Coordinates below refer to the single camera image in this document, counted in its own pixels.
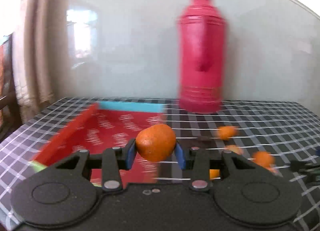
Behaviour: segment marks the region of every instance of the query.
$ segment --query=pink thermos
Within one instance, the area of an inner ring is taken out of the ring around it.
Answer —
[[[179,19],[179,105],[215,113],[221,105],[225,20],[211,0],[192,0]]]

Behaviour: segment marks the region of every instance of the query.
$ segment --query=chair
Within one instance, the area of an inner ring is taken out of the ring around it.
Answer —
[[[0,142],[22,125],[12,71],[12,34],[0,46]]]

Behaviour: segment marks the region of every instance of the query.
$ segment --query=checkered tablecloth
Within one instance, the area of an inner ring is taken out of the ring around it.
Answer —
[[[63,98],[21,126],[0,145],[0,221],[13,229],[18,220],[10,207],[10,193],[14,185],[34,174],[29,160],[55,133],[97,100]],[[241,147],[248,159],[258,150],[270,152],[276,168],[284,178],[298,181],[304,202],[295,219],[302,230],[316,230],[320,226],[320,190],[307,188],[304,176],[288,170],[291,159],[320,162],[315,149],[320,143],[320,118],[295,102],[224,101],[218,114],[199,115],[179,109],[175,100],[165,99],[109,99],[167,104],[166,123],[175,132],[184,147],[203,146],[212,152],[222,150],[226,144]],[[239,135],[228,143],[214,138],[217,127],[234,125]],[[207,136],[212,142],[200,143],[197,137]],[[174,155],[161,162],[159,182],[180,182],[190,179],[190,172],[181,171]]]

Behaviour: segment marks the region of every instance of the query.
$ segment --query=screw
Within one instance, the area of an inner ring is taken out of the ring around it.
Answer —
[[[150,189],[146,189],[146,190],[142,191],[142,193],[145,195],[151,195],[152,191]]]
[[[208,186],[208,183],[204,180],[198,179],[192,182],[192,186],[197,189],[203,189]]]
[[[152,189],[152,192],[153,193],[159,193],[161,190],[160,189],[158,189],[158,188],[154,188],[154,189]]]
[[[108,180],[103,185],[107,189],[116,189],[120,187],[120,183],[116,180]]]

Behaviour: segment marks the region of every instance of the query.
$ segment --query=beige curtain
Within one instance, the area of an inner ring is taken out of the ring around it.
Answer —
[[[22,0],[13,39],[13,74],[23,121],[53,101],[47,62],[49,0]]]

